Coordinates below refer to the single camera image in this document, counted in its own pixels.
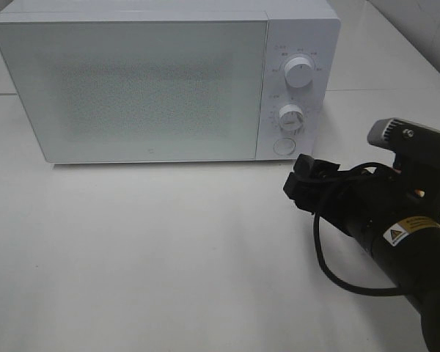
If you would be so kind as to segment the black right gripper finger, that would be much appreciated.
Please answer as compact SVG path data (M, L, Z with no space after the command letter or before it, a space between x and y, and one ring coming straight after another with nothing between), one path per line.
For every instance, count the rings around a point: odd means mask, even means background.
M312 180L315 159L310 155L300 154L293 166L294 177L299 180Z
M287 176L283 191L295 206L308 213L315 212L315 189L308 183L299 180L294 172Z

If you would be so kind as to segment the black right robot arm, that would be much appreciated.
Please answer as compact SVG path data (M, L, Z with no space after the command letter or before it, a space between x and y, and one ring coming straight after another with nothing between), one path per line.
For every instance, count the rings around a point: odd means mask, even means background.
M429 351L440 351L440 200L409 191L403 174L376 162L349 170L301 154L283 187L300 210L313 214L318 265L335 285L361 296L404 296L420 315ZM362 287L328 267L320 240L326 220L353 238L393 285Z

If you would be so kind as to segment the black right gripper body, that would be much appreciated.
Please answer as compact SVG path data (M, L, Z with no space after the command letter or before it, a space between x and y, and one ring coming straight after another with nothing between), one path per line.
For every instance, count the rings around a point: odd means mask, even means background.
M319 197L313 222L373 224L398 211L396 173L386 165L367 162L341 172Z

